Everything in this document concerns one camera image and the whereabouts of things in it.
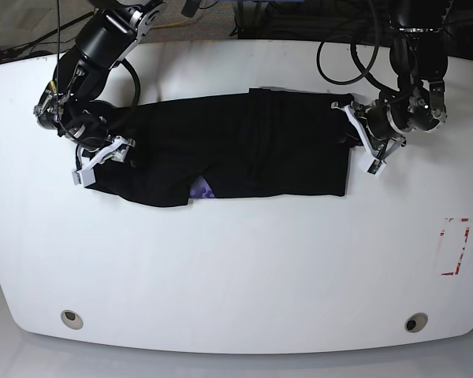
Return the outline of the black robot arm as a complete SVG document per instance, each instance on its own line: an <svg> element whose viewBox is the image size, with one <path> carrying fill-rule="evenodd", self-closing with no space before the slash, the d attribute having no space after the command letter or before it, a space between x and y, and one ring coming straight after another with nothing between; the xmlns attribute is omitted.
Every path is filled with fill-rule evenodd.
<svg viewBox="0 0 473 378"><path fill-rule="evenodd" d="M406 142L413 130L431 132L447 119L444 77L448 57L440 34L450 1L391 1L389 26L393 42L389 61L397 74L396 90L376 80L371 65L363 65L356 45L365 34L361 26L351 38L351 58L359 78L379 90L379 97L364 106L345 107L365 150L376 161L384 161Z"/></svg>
<svg viewBox="0 0 473 378"><path fill-rule="evenodd" d="M118 160L134 145L140 131L140 78L127 60L166 8L164 1L94 1L96 14L75 39L74 46L58 57L51 81L33 113L39 125L76 144L76 165L123 138L115 153ZM132 77L130 106L118 109L99 96L112 69L124 67Z"/></svg>

